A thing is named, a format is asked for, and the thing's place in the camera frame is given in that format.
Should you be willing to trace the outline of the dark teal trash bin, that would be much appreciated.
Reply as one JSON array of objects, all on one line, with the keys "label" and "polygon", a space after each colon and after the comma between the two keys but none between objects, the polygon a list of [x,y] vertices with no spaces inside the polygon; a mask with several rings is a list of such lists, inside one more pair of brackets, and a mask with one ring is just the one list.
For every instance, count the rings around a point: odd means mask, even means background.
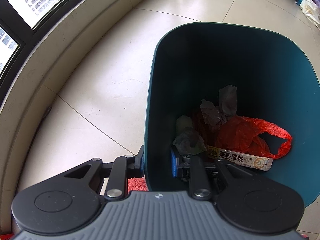
[{"label": "dark teal trash bin", "polygon": [[237,114],[290,133],[287,156],[265,177],[296,190],[310,205],[319,196],[319,81],[304,52],[278,33],[242,25],[190,23],[168,32],[153,56],[145,121],[145,171],[153,191],[186,190],[173,177],[170,146],[176,120],[217,105],[219,90],[237,88]]}]

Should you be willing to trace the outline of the white tote bag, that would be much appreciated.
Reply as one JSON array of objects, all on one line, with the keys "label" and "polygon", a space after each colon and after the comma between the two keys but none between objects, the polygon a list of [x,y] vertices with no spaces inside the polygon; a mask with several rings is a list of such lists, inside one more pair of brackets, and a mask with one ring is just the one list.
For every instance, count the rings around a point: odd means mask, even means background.
[{"label": "white tote bag", "polygon": [[319,29],[319,7],[313,0],[302,0],[299,5],[302,13]]}]

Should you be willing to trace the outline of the red fuzzy mat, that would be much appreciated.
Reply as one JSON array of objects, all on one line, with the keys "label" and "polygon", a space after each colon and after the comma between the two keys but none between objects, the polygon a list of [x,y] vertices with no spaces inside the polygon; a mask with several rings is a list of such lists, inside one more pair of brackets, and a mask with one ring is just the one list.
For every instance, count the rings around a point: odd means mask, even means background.
[{"label": "red fuzzy mat", "polygon": [[148,191],[148,186],[145,178],[130,178],[128,179],[128,192],[131,191]]}]

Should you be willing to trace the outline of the oat latte sachet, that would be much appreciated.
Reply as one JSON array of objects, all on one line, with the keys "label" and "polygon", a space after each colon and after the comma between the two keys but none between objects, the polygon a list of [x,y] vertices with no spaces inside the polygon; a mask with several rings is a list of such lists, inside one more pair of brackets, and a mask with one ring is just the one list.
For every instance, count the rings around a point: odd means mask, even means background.
[{"label": "oat latte sachet", "polygon": [[273,163],[272,158],[224,150],[213,146],[208,146],[207,149],[208,155],[211,158],[225,159],[237,165],[247,168],[254,168],[256,170],[268,171]]}]

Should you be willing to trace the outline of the red plastic bag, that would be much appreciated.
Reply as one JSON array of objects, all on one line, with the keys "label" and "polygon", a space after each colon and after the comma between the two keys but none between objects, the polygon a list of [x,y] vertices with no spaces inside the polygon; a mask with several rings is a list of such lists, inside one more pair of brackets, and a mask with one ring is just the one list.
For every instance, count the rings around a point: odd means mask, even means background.
[{"label": "red plastic bag", "polygon": [[[259,137],[263,133],[285,140],[276,154],[271,153],[268,144]],[[291,150],[292,141],[293,137],[274,123],[235,115],[220,127],[214,146],[259,157],[280,159]]]}]

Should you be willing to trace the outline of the crumpled green wrapper trash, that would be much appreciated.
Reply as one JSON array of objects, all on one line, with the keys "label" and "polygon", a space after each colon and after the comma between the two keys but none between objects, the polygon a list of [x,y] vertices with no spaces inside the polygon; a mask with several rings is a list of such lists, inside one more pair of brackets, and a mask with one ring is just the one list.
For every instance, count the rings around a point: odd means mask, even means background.
[{"label": "crumpled green wrapper trash", "polygon": [[197,155],[207,150],[199,132],[193,128],[192,119],[185,115],[176,120],[176,138],[172,144],[180,155]]}]

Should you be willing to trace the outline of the black window frame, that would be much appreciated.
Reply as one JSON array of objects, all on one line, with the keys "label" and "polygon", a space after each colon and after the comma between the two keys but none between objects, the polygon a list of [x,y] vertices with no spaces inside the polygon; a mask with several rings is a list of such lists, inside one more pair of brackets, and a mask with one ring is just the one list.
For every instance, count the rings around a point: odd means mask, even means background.
[{"label": "black window frame", "polygon": [[31,51],[82,0],[1,0],[1,99]]}]

